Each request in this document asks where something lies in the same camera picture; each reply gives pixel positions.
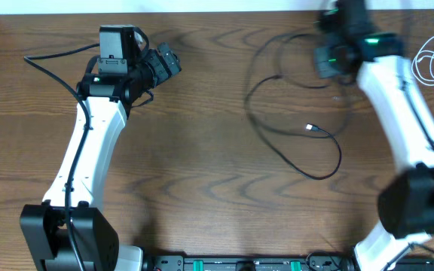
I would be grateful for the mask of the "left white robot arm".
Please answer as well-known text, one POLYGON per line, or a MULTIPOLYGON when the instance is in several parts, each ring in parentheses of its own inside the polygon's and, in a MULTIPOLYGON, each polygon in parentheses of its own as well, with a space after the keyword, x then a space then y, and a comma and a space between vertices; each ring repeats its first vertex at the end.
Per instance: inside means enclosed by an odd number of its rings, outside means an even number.
POLYGON ((105 180, 116 142, 132 109, 152 102, 154 88, 181 71, 167 43, 151 48, 132 25, 103 25, 99 53, 69 92, 77 102, 75 127, 53 184, 39 204, 20 214, 39 270, 148 270, 137 246, 123 245, 104 217, 105 180))

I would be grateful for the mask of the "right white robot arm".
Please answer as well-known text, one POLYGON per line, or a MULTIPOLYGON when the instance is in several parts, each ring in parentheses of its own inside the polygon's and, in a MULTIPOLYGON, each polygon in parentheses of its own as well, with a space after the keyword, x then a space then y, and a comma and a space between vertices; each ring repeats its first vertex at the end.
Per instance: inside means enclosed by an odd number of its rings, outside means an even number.
POLYGON ((392 270, 434 235, 434 118, 405 56, 403 40, 379 32, 363 0, 326 2, 314 51, 321 78, 349 75, 372 104, 396 176, 377 199, 379 220, 341 262, 343 270, 392 270))

